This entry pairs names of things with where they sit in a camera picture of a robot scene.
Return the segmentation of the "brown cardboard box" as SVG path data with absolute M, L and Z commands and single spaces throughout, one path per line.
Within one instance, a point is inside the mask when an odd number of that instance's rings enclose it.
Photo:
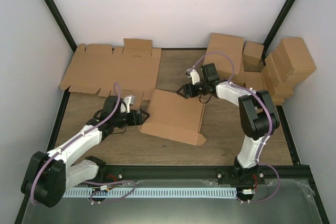
M 138 127 L 141 133 L 189 145 L 203 145 L 200 133 L 205 105 L 197 98 L 155 89 L 147 113 L 150 117 Z

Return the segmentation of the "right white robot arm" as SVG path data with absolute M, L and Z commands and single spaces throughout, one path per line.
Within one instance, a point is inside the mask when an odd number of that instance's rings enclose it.
M 239 108 L 240 124 L 245 134 L 242 148 L 234 161 L 233 177 L 244 184 L 251 179 L 259 164 L 267 141 L 280 125 L 275 105 L 267 90 L 247 89 L 228 80 L 221 80 L 213 63 L 201 67 L 203 79 L 194 68 L 185 74 L 190 83 L 176 93 L 185 99 L 210 95 L 226 100 Z

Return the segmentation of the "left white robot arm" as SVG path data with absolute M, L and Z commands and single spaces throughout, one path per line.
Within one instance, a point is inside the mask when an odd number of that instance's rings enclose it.
M 36 152 L 30 159 L 21 192 L 33 203 L 53 207 L 65 192 L 81 183 L 102 184 L 107 178 L 106 163 L 89 156 L 75 162 L 89 149 L 100 144 L 114 129 L 142 125 L 149 117 L 144 110 L 131 109 L 135 97 L 109 96 L 85 126 L 71 139 L 46 153 Z

